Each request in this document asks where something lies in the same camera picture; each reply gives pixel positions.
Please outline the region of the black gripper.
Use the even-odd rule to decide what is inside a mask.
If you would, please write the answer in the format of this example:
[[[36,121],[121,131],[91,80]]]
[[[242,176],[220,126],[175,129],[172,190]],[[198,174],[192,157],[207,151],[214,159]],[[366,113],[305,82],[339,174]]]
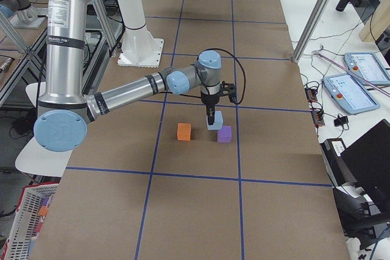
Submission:
[[[201,101],[207,107],[207,123],[208,125],[214,124],[215,122],[215,105],[219,102],[219,94],[200,94]]]

